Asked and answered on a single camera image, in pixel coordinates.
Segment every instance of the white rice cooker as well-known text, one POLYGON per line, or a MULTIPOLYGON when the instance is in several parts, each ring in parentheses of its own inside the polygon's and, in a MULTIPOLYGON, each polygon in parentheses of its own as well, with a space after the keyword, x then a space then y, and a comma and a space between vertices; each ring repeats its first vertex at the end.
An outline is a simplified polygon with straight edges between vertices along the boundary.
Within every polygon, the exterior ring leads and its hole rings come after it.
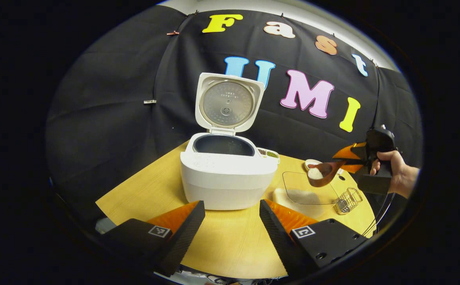
POLYGON ((188 202, 203 200, 209 210, 237 210, 260 201, 279 158, 261 155, 236 132, 253 124, 264 89, 263 83, 239 76, 200 74, 195 117, 207 132, 193 135, 181 152, 188 202))

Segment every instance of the hand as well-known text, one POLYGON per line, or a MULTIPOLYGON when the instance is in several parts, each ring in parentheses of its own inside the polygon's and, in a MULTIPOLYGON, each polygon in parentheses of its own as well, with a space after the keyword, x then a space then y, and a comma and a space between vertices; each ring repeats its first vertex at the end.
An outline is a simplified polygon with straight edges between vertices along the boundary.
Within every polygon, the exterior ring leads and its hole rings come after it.
POLYGON ((390 161, 392 166, 392 178, 390 180, 389 193, 397 193, 405 198, 409 198, 415 186, 420 169, 411 167, 404 163, 398 151, 377 152, 378 159, 373 161, 370 175, 375 175, 380 170, 380 160, 390 161))

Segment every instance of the metal basket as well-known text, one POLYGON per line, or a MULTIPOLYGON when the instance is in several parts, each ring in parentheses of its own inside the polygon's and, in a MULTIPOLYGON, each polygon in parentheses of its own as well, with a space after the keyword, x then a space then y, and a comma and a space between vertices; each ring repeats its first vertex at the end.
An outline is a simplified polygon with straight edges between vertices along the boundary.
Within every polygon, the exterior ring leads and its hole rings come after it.
POLYGON ((334 205, 334 209, 339 215, 346 215, 351 210, 355 209, 362 200, 362 196, 360 196, 357 189, 349 187, 339 196, 337 203, 334 205))

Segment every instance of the wooden table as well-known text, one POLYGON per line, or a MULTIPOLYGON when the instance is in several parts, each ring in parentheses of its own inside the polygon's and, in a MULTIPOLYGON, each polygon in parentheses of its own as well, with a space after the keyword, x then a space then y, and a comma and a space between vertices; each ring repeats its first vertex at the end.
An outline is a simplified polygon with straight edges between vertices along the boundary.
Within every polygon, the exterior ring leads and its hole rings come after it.
MULTIPOLYGON (((149 220, 187 204, 181 181, 180 153, 187 142, 154 161, 130 177, 96 204, 116 225, 128 219, 149 220)), ((272 183, 262 198, 272 200, 275 187, 282 182, 282 173, 305 173, 304 161, 280 155, 281 163, 272 183)), ((344 171, 345 181, 334 179, 337 195, 357 184, 344 171)), ((364 233, 374 220, 373 210, 364 194, 364 201, 346 215, 333 209, 317 220, 334 218, 358 233, 364 233)), ((259 217, 259 203, 236 211, 206 210, 206 216, 181 264, 196 270, 233 278, 274 278, 286 276, 286 270, 270 241, 259 217)))

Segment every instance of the white wall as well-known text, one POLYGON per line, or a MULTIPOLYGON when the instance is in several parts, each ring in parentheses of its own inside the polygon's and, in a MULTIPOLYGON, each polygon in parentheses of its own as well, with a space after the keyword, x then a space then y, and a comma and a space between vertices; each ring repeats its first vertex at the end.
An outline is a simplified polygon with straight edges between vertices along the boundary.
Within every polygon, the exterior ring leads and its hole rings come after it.
POLYGON ((379 67, 399 71, 394 61, 373 40, 343 22, 333 14, 301 0, 167 0, 159 3, 181 11, 185 14, 198 11, 212 11, 224 9, 241 9, 263 11, 281 15, 316 27, 329 34, 335 34, 363 55, 374 60, 379 67))

